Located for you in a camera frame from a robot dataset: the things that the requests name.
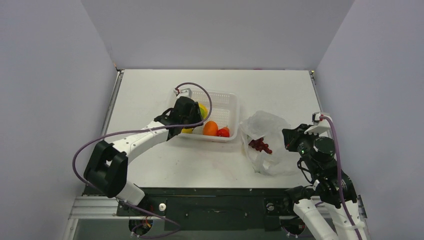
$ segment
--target white plastic basket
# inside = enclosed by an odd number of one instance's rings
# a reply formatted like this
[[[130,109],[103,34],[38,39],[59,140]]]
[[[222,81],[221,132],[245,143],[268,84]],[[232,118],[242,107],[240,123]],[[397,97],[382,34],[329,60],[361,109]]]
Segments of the white plastic basket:
[[[191,91],[191,99],[203,104],[207,110],[210,111],[210,105],[206,94],[201,89],[192,88]],[[228,142],[235,139],[239,128],[239,98],[234,93],[229,92],[213,90],[207,90],[207,92],[212,99],[212,113],[206,122],[214,121],[218,124],[219,129],[228,127],[230,132],[229,137],[203,135],[203,126],[196,127],[192,133],[181,133],[178,137],[213,142]],[[175,101],[175,94],[171,91],[171,96],[168,98],[168,106],[173,107],[175,105]]]

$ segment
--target tabletop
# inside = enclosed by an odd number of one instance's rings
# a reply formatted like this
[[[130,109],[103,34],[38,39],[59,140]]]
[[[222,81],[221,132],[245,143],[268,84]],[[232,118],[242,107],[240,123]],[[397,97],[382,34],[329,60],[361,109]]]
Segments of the tabletop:
[[[320,111],[310,74],[305,70],[163,70],[126,69],[110,115],[107,133],[141,129],[167,108],[178,84],[194,82],[207,90],[234,93],[240,121],[262,110],[285,119],[292,128],[312,124]],[[107,139],[114,141],[124,136]],[[157,188],[291,188],[306,186],[301,171],[293,175],[256,173],[238,136],[229,142],[174,137],[149,149],[128,166],[128,179]],[[299,156],[283,161],[296,164]]]

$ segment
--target wall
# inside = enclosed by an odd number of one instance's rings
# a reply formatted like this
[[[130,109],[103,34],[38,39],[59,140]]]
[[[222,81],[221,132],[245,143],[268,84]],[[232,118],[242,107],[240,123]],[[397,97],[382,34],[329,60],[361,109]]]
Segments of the wall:
[[[316,69],[374,240],[423,238],[423,9],[356,0]]]
[[[318,66],[353,0],[81,0],[121,69]]]
[[[117,72],[79,0],[1,1],[0,43],[1,239],[61,239]]]

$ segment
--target plastic bag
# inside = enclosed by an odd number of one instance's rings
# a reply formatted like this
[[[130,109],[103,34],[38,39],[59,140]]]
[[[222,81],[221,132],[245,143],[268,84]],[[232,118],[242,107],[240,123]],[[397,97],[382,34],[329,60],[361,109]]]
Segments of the plastic bag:
[[[255,172],[263,175],[293,175],[298,172],[299,154],[285,149],[281,130],[290,129],[283,118],[265,111],[257,111],[240,123],[241,139],[247,158],[253,163]],[[259,152],[249,146],[251,140],[264,138],[272,154]]]

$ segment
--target orange fruit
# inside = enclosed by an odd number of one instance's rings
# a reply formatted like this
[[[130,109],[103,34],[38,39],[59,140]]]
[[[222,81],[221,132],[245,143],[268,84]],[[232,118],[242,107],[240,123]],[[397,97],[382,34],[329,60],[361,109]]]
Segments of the orange fruit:
[[[203,135],[216,136],[218,132],[218,124],[214,121],[208,121],[203,127]]]

